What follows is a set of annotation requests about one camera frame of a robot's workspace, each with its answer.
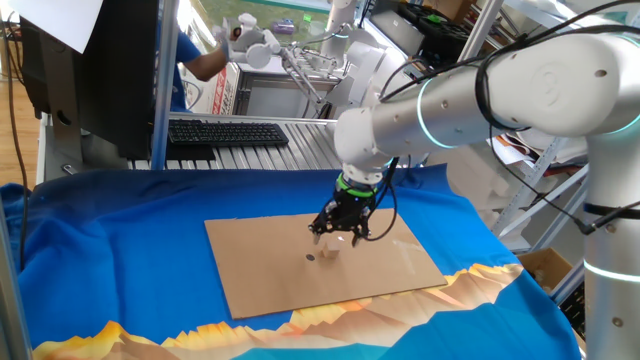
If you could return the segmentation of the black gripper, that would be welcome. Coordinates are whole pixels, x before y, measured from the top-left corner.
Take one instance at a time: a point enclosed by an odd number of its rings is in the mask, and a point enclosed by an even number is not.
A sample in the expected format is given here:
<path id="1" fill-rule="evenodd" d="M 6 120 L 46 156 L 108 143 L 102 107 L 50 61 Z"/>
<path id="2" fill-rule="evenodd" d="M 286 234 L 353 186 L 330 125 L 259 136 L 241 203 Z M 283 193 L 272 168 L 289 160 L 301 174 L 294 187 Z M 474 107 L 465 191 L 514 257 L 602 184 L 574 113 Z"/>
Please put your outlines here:
<path id="1" fill-rule="evenodd" d="M 318 245 L 320 237 L 328 231 L 351 231 L 354 234 L 351 245 L 356 247 L 370 234 L 368 218 L 374 205 L 374 192 L 335 190 L 332 200 L 323 206 L 308 226 L 313 234 L 313 243 Z"/>

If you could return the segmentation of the bare person hand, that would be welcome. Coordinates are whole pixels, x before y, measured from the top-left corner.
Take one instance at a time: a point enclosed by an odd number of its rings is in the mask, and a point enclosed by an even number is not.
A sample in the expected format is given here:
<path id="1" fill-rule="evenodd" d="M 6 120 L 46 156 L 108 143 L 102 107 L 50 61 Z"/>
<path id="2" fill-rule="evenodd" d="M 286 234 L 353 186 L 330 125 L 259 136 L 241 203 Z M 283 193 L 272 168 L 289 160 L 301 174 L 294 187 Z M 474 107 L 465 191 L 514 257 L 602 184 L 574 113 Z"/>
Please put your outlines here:
<path id="1" fill-rule="evenodd" d="M 229 38 L 225 30 L 218 32 L 215 35 L 215 38 L 218 42 L 219 50 L 225 57 L 226 61 L 230 60 L 230 52 L 229 52 Z"/>

